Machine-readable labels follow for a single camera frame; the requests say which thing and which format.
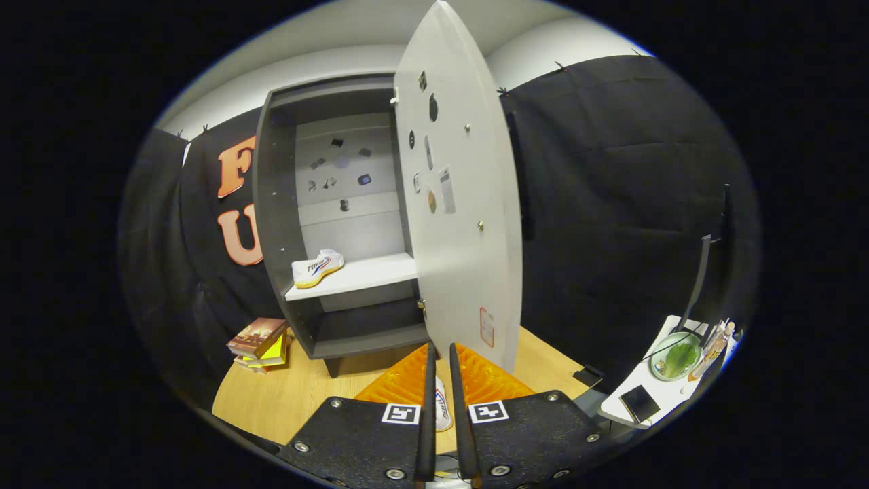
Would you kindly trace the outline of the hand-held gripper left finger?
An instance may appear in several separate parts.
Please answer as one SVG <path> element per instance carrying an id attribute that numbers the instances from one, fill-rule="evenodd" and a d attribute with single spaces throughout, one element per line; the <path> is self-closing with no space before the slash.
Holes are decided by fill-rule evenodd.
<path id="1" fill-rule="evenodd" d="M 435 377 L 432 343 L 404 384 L 393 392 L 419 390 L 420 402 L 375 402 L 330 396 L 278 452 L 278 458 L 306 476 L 344 488 L 422 488 L 435 472 Z"/>

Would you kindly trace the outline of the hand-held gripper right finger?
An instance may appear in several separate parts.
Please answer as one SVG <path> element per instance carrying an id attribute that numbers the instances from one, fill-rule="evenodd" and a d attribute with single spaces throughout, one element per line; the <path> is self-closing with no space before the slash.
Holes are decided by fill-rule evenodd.
<path id="1" fill-rule="evenodd" d="M 473 488 L 556 488 L 605 464 L 617 443 L 559 390 L 472 401 L 470 359 L 449 347 L 459 472 Z"/>

